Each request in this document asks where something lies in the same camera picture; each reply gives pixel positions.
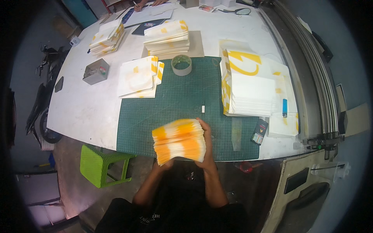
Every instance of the hand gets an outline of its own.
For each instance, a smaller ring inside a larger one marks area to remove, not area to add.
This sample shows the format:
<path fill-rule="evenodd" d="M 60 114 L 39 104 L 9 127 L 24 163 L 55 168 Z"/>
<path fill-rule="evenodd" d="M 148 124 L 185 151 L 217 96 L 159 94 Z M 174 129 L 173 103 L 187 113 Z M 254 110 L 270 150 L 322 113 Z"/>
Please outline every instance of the hand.
<path fill-rule="evenodd" d="M 205 143 L 206 143 L 206 153 L 205 153 L 205 158 L 203 162 L 198 162 L 198 161 L 194 161 L 194 162 L 197 166 L 199 166 L 200 168 L 204 170 L 216 169 L 216 164 L 212 156 L 211 128 L 203 120 L 199 119 L 198 117 L 196 119 L 200 122 L 202 129 L 204 130 L 203 136 L 205 138 Z"/>
<path fill-rule="evenodd" d="M 145 5 L 145 3 L 143 3 L 143 2 L 138 3 L 137 4 L 138 7 L 136 5 L 134 7 L 135 11 L 140 11 L 144 7 L 144 5 Z"/>
<path fill-rule="evenodd" d="M 170 170 L 171 167 L 173 166 L 173 161 L 174 160 L 175 160 L 175 158 L 173 158 L 170 161 L 166 162 L 162 166 L 159 166 L 158 163 L 154 163 L 153 169 L 155 169 L 157 171 L 160 171 L 160 172 Z"/>
<path fill-rule="evenodd" d="M 153 5 L 152 6 L 158 6 L 158 5 L 161 5 L 165 2 L 167 2 L 168 0 L 155 0 Z"/>

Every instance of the black t-shirt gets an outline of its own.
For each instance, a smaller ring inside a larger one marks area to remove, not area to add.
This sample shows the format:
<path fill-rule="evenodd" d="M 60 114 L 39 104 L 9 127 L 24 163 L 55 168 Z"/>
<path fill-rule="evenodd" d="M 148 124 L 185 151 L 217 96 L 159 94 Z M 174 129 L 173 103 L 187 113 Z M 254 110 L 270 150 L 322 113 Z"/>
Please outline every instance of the black t-shirt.
<path fill-rule="evenodd" d="M 166 180 L 151 207 L 113 199 L 95 232 L 248 232 L 247 213 L 241 204 L 209 207 L 204 180 Z"/>

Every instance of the motorcycle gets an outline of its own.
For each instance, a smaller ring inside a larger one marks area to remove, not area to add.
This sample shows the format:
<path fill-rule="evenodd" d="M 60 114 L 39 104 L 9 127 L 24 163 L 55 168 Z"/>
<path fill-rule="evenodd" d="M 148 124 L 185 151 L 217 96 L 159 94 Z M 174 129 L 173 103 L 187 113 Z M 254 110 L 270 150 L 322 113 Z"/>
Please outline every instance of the motorcycle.
<path fill-rule="evenodd" d="M 54 48 L 47 48 L 46 45 L 41 47 L 40 51 L 44 54 L 41 64 L 36 68 L 35 74 L 39 74 L 41 78 L 42 70 L 44 66 L 47 66 L 47 81 L 46 83 L 40 84 L 38 88 L 38 93 L 36 94 L 36 99 L 32 107 L 31 113 L 26 121 L 26 135 L 31 132 L 34 134 L 36 140 L 38 141 L 40 148 L 41 142 L 35 130 L 35 122 L 41 115 L 39 128 L 42 138 L 49 143 L 57 143 L 61 140 L 62 135 L 47 128 L 47 118 L 48 118 L 48 107 L 50 100 L 52 98 L 53 88 L 56 84 L 58 73 L 62 67 L 62 64 L 69 52 L 69 50 L 63 51 L 63 46 L 57 50 Z"/>

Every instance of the person's left hand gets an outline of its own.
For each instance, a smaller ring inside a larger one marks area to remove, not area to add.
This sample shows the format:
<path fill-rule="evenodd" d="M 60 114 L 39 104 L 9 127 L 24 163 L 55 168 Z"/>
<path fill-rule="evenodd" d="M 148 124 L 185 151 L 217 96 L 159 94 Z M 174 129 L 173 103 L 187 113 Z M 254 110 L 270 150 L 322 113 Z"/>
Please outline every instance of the person's left hand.
<path fill-rule="evenodd" d="M 175 160 L 175 158 L 171 159 L 170 161 L 168 161 L 167 163 L 163 164 L 162 166 L 159 166 L 158 163 L 154 163 L 153 165 L 153 169 L 156 169 L 157 171 L 167 171 L 167 170 L 170 170 L 172 165 L 173 165 L 173 161 Z"/>
<path fill-rule="evenodd" d="M 168 0 L 155 0 L 153 5 L 152 6 L 158 6 L 158 5 L 161 5 L 165 2 L 167 2 Z"/>

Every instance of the person's right hand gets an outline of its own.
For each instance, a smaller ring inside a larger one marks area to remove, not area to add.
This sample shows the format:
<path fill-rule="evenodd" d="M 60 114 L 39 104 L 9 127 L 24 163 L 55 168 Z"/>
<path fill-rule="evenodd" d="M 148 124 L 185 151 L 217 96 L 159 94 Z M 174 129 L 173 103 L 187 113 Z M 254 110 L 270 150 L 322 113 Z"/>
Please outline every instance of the person's right hand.
<path fill-rule="evenodd" d="M 142 2 L 140 2 L 140 3 L 138 3 L 137 4 L 137 6 L 135 5 L 135 7 L 134 7 L 134 9 L 135 9 L 135 11 L 140 11 L 143 7 L 144 7 L 144 3 L 142 3 Z"/>
<path fill-rule="evenodd" d="M 205 153 L 205 158 L 203 162 L 198 162 L 198 161 L 194 161 L 194 162 L 197 166 L 199 166 L 200 168 L 204 170 L 215 169 L 216 164 L 212 156 L 211 128 L 206 122 L 204 122 L 200 118 L 197 117 L 196 119 L 200 122 L 202 129 L 204 130 L 203 136 L 205 138 L 205 143 L 206 143 L 206 153 Z"/>

